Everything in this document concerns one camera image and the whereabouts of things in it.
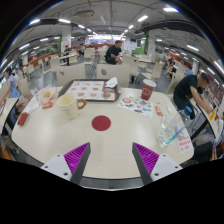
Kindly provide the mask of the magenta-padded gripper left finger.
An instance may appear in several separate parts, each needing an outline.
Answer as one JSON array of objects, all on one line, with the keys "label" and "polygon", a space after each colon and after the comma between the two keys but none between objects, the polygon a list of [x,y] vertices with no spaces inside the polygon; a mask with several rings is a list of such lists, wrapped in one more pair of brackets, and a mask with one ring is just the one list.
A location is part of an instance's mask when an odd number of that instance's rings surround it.
[{"label": "magenta-padded gripper left finger", "polygon": [[79,185],[90,153],[90,143],[87,142],[64,155],[56,154],[42,169]]}]

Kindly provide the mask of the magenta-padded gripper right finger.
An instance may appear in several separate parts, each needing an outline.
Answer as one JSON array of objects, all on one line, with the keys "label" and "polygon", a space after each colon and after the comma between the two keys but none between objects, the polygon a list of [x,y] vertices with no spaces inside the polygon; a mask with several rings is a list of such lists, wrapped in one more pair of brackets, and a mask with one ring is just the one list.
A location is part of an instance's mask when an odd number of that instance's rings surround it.
[{"label": "magenta-padded gripper right finger", "polygon": [[167,154],[159,155],[137,143],[133,144],[132,153],[139,169],[143,185],[148,185],[182,169],[182,167]]}]

